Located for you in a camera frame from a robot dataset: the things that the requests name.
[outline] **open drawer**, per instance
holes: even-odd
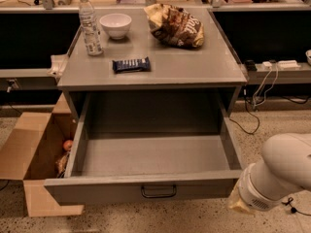
[[[242,165],[217,89],[90,92],[61,205],[227,197]]]

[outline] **ceramic bowl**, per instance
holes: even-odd
[[[307,60],[309,65],[311,65],[311,50],[308,50],[305,55],[307,56]]]
[[[108,14],[99,19],[102,29],[115,40],[125,37],[131,22],[132,18],[125,14]]]

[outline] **power strip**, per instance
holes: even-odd
[[[278,67],[282,69],[297,69],[301,67],[295,60],[283,60],[278,62]]]

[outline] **white robotic arm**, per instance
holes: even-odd
[[[291,193],[311,191],[311,134],[269,138],[262,159],[243,171],[236,189],[245,206],[260,211],[280,205]]]

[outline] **white cable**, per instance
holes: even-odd
[[[263,92],[264,88],[265,88],[266,84],[261,88],[260,93],[257,94],[257,97],[261,97],[261,93]]]
[[[264,87],[264,83],[265,80],[268,78],[268,76],[270,75],[270,73],[272,72],[272,68],[270,68],[270,71],[267,73],[267,75],[264,77],[262,83],[260,84],[259,88],[257,89],[257,91],[255,91],[255,93],[253,94],[253,107],[257,106],[257,102],[256,102],[256,97],[257,94],[259,93],[259,91]]]
[[[273,80],[272,86],[264,92],[264,94],[263,94],[263,101],[260,102],[260,103],[258,103],[257,106],[258,106],[258,105],[262,105],[262,104],[265,102],[265,99],[266,99],[266,92],[268,92],[270,89],[272,89],[273,86],[274,86],[274,84],[276,83],[276,80],[277,80],[278,77],[279,77],[278,65],[275,65],[275,71],[276,71],[276,73],[275,73],[275,78],[274,78],[274,80]]]

